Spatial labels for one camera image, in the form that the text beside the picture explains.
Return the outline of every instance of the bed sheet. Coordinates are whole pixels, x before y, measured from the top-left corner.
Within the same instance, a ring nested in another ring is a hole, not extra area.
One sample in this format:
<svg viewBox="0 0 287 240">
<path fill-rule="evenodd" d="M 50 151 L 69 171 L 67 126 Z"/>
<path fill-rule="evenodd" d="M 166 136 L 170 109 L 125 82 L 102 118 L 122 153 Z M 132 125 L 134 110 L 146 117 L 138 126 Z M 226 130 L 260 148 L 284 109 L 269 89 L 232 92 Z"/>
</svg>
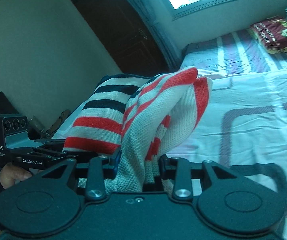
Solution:
<svg viewBox="0 0 287 240">
<path fill-rule="evenodd" d="M 185 54 L 180 68 L 195 66 L 221 74 L 263 73 L 287 69 L 287 53 L 267 53 L 247 30 L 189 44 Z"/>
<path fill-rule="evenodd" d="M 198 163 L 210 159 L 224 166 L 276 163 L 287 178 L 287 70 L 213 80 L 199 124 L 168 156 Z M 276 190 L 269 177 L 250 178 Z M 199 180 L 193 180 L 193 190 L 201 193 Z"/>
</svg>

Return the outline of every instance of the white wall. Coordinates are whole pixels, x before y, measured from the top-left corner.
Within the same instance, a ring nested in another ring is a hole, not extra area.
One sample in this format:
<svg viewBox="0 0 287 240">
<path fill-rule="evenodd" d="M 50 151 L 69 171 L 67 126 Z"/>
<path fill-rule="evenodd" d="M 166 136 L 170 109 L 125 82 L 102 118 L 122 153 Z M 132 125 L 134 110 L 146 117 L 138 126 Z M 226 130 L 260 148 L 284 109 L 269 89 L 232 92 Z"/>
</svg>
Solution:
<svg viewBox="0 0 287 240">
<path fill-rule="evenodd" d="M 287 0 L 237 0 L 219 4 L 173 20 L 163 0 L 149 0 L 157 21 L 179 49 L 214 39 L 275 15 L 285 16 Z"/>
<path fill-rule="evenodd" d="M 46 127 L 120 69 L 70 0 L 0 0 L 0 91 Z"/>
</svg>

